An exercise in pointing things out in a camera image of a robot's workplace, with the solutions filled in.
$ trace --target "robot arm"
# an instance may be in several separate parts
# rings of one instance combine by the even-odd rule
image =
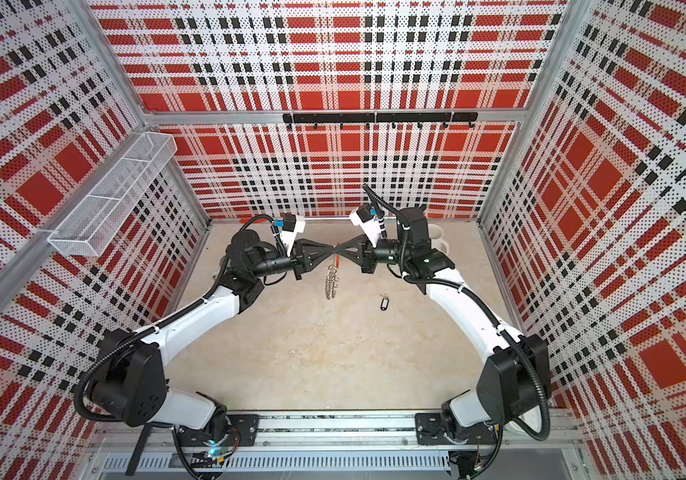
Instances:
[[[276,246],[246,228],[257,218],[271,221]],[[295,239],[305,225],[301,216],[284,217],[286,234],[276,224],[280,222],[270,216],[256,216],[233,235],[221,272],[202,297],[134,332],[108,332],[100,343],[98,360],[74,392],[76,410],[96,421],[121,421],[129,426],[165,423],[211,430],[211,438],[222,437],[225,406],[202,394],[167,386],[164,366],[201,335],[249,308],[263,291],[261,277],[293,271],[299,280],[334,252],[331,245]],[[87,410],[82,400],[85,392],[110,415]]]
[[[445,433],[462,441],[475,424],[492,421],[503,426],[512,421],[507,427],[513,431],[547,438],[550,381],[546,343],[538,335],[524,336],[495,315],[465,284],[452,260],[431,248],[422,209],[396,210],[365,189],[373,203],[396,215],[397,238],[380,234],[375,209],[366,204],[350,215],[364,235],[338,245],[336,253],[355,262],[366,274],[374,273],[377,264],[399,264],[401,277],[450,314],[485,362],[476,390],[442,405]]]

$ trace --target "cup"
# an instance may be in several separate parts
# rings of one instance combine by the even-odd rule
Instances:
[[[450,254],[450,245],[444,240],[444,229],[441,226],[428,224],[428,238],[431,239],[431,248],[445,255]]]

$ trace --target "metal mesh basket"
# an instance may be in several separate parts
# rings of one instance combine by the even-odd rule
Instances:
[[[63,255],[100,256],[177,151],[169,134],[145,132],[50,235]]]

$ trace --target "beige floor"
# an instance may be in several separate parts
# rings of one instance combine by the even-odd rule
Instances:
[[[476,224],[440,225],[466,282],[507,319]],[[181,305],[210,287],[239,227],[213,226]],[[255,229],[271,239],[265,225]],[[351,224],[309,222],[300,236],[336,244],[358,234]],[[439,408],[475,386],[478,354],[415,286],[393,278],[385,265],[365,275],[341,258],[337,297],[326,300],[326,273],[325,262],[301,281],[288,274],[267,286],[249,310],[172,360],[165,369],[171,385],[203,392],[230,409]],[[390,298],[385,312],[381,295]]]

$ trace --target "plaid wall panel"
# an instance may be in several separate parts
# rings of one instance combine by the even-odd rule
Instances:
[[[0,268],[134,126],[59,2],[0,2]]]
[[[593,2],[487,225],[606,478],[686,477],[686,2]]]
[[[106,330],[162,317],[202,229],[162,172],[99,258],[53,254],[0,316],[0,478],[69,478],[96,427],[71,390]]]
[[[88,4],[148,110],[359,110],[525,105],[566,0]]]
[[[348,215],[372,185],[433,218],[476,216],[513,122],[372,125],[172,125],[175,156],[214,218],[269,212]]]

